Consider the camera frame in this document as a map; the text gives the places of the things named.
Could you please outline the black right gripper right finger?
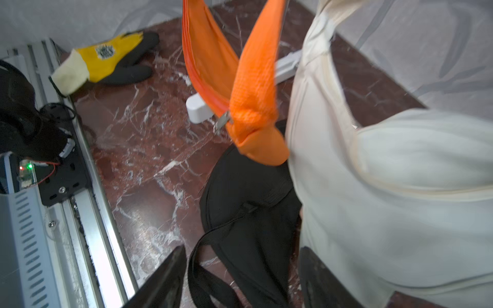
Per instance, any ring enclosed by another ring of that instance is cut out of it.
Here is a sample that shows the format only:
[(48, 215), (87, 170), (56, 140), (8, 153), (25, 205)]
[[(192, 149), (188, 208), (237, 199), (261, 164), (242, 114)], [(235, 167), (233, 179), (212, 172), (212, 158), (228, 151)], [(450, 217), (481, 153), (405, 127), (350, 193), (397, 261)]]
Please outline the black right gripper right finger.
[(298, 262), (304, 307), (362, 308), (312, 249), (301, 248)]

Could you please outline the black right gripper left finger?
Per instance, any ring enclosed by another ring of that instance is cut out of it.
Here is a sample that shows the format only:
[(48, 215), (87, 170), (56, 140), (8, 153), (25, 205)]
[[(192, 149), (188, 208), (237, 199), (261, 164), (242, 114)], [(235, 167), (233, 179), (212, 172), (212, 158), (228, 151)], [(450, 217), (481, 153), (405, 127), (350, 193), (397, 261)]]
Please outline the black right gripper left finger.
[(124, 308), (180, 307), (187, 268), (184, 245), (176, 247)]

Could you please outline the cream crescent bag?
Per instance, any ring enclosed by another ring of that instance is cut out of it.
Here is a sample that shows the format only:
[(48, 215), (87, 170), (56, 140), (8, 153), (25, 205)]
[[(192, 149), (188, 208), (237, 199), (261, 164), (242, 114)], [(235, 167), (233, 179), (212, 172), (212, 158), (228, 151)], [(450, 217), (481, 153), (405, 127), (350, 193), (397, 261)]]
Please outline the cream crescent bag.
[(359, 128), (331, 53), (361, 1), (321, 1), (286, 127), (307, 246), (362, 307), (492, 306), (492, 123), (409, 109)]

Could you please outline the orange crescent bag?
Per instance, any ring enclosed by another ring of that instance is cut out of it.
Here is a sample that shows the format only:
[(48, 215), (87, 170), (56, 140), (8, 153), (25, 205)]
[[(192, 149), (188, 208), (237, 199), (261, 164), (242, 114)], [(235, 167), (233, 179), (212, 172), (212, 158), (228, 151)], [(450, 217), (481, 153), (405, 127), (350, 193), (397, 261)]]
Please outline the orange crescent bag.
[(236, 55), (204, 1), (184, 1), (182, 49), (195, 91), (218, 117), (240, 154), (267, 166), (287, 161), (276, 128), (276, 61), (285, 1), (267, 1)]

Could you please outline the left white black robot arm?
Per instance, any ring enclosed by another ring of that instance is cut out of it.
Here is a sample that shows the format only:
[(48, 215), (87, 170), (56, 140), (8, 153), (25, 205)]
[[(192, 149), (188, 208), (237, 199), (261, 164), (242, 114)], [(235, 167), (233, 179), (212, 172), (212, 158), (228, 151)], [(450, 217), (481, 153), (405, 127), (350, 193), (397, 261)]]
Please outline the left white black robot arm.
[(23, 73), (1, 61), (1, 154), (58, 162), (75, 149), (71, 134), (35, 107), (35, 91)]

